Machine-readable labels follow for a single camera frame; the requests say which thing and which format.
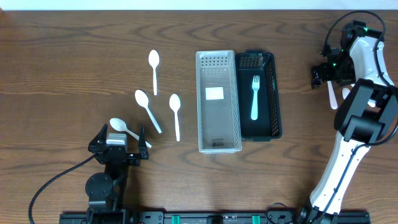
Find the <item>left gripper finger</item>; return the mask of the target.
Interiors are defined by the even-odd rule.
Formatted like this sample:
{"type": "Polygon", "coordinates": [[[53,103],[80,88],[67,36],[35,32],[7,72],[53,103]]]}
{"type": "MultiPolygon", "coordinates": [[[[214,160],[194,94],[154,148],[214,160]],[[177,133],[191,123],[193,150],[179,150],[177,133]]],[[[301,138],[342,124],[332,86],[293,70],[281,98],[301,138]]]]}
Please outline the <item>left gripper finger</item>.
{"type": "Polygon", "coordinates": [[[138,140],[138,149],[139,149],[140,154],[148,153],[143,126],[141,126],[141,129],[140,129],[140,135],[139,135],[139,140],[138,140]]]}
{"type": "Polygon", "coordinates": [[[99,133],[90,141],[89,146],[100,146],[105,144],[108,125],[104,124],[99,133]]]}

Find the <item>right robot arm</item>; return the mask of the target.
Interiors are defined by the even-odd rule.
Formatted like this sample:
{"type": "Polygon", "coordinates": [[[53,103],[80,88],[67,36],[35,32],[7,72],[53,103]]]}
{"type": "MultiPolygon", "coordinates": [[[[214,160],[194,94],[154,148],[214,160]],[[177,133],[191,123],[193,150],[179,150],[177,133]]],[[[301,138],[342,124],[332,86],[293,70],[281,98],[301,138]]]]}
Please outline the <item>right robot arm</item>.
{"type": "Polygon", "coordinates": [[[389,78],[383,58],[384,37],[364,22],[344,26],[341,47],[326,45],[325,63],[312,67],[312,87],[335,81],[351,85],[336,109],[336,140],[333,153],[307,208],[297,223],[360,223],[364,215],[342,215],[342,198],[350,180],[371,146],[385,137],[397,115],[397,88],[389,78]]]}

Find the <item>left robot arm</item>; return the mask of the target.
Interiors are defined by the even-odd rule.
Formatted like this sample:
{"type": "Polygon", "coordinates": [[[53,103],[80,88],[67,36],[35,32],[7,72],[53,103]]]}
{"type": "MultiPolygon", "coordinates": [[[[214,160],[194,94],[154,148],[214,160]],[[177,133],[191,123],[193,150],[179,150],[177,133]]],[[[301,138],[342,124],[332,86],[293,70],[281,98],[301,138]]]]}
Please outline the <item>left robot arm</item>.
{"type": "Polygon", "coordinates": [[[107,129],[105,124],[88,145],[88,150],[105,168],[86,182],[89,207],[85,223],[137,223],[137,214],[123,208],[123,198],[129,167],[139,166],[141,160],[149,158],[144,127],[140,130],[138,153],[127,152],[125,134],[108,134],[107,129]]]}

